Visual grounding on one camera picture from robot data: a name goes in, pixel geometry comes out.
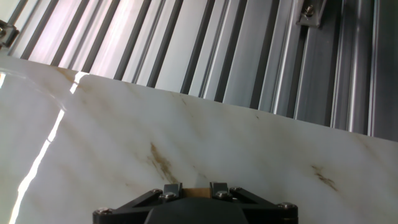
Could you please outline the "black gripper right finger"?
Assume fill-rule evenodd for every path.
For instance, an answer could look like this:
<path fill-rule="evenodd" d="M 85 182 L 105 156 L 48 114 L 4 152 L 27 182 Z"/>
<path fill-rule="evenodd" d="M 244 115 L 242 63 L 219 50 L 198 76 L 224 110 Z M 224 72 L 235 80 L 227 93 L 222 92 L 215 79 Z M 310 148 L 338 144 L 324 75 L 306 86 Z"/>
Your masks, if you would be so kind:
<path fill-rule="evenodd" d="M 249 217 L 298 217 L 298 206 L 290 202 L 274 204 L 242 187 L 229 188 L 224 182 L 210 183 L 212 199 L 232 202 Z"/>

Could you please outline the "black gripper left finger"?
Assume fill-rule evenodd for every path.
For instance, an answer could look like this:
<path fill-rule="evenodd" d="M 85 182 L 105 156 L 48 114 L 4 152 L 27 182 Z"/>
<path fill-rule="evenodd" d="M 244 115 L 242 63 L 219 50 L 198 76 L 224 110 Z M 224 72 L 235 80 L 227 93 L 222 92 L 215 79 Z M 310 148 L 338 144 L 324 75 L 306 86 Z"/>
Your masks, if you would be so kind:
<path fill-rule="evenodd" d="M 93 220 L 146 220 L 158 205 L 182 198 L 182 183 L 165 184 L 163 189 L 152 189 L 119 208 L 99 208 Z"/>

